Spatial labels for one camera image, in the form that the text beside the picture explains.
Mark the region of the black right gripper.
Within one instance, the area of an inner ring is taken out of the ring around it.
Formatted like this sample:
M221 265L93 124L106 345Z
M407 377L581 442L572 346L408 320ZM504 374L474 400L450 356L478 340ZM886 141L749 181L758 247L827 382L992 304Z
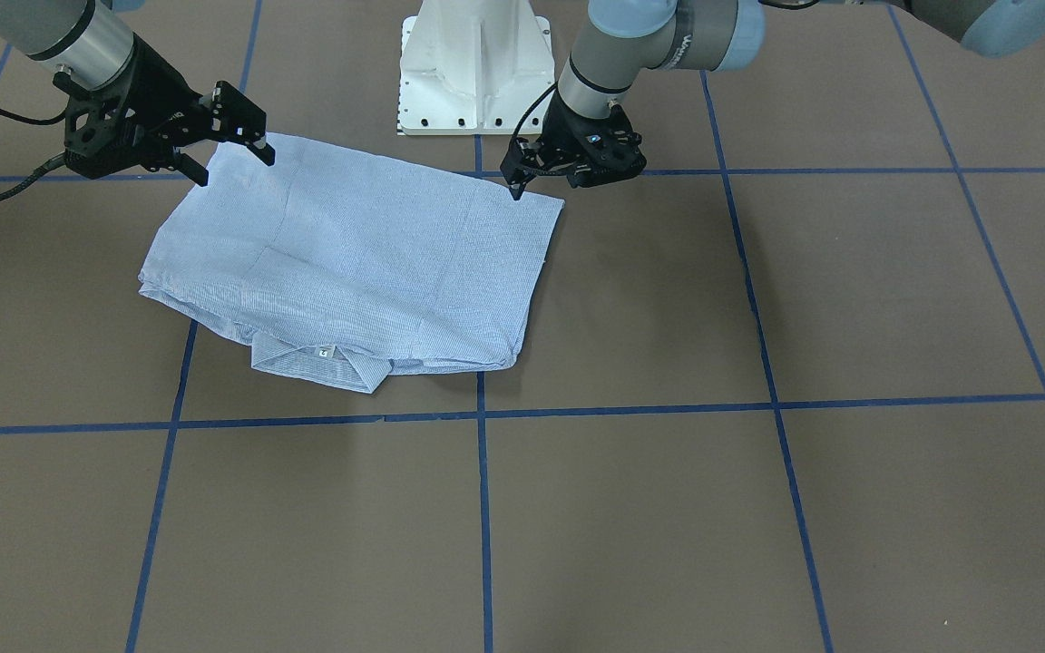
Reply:
M64 66L53 84L69 95L63 112L63 165L86 179L140 166L178 172L206 187L209 171L183 151L203 141L245 146L266 166L277 161L268 114L235 85L216 81L207 94L140 37L132 57L104 86L90 90Z

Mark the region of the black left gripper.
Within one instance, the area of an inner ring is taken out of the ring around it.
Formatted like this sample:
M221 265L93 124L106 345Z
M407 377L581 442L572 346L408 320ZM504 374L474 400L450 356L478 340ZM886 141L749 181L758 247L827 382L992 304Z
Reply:
M535 140L520 136L522 124L549 100ZM526 186L540 177L564 177L573 189L593 189L638 177L648 164L622 104L607 104L604 117L584 117L568 108L555 86L522 113L500 165L511 199L520 201Z

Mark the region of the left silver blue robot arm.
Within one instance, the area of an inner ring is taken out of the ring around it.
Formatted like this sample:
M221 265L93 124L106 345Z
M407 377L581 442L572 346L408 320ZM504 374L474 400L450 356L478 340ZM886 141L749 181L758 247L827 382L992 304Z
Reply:
M591 1L555 83L535 138L512 133L500 166L511 199L535 179L563 177L593 189L646 169L642 137L623 108L643 71L746 69L766 40L766 11L809 1ZM1002 59L1045 34L1045 1L895 1L895 9L962 49Z

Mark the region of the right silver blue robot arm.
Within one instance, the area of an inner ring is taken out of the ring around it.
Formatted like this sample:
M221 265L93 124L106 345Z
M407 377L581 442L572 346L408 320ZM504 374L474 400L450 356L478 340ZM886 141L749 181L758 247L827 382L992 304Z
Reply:
M87 179L142 167L208 171L186 149L203 141L245 146L273 165L268 115L232 83L199 93L108 1L0 1L0 37L53 77L67 96L55 162Z

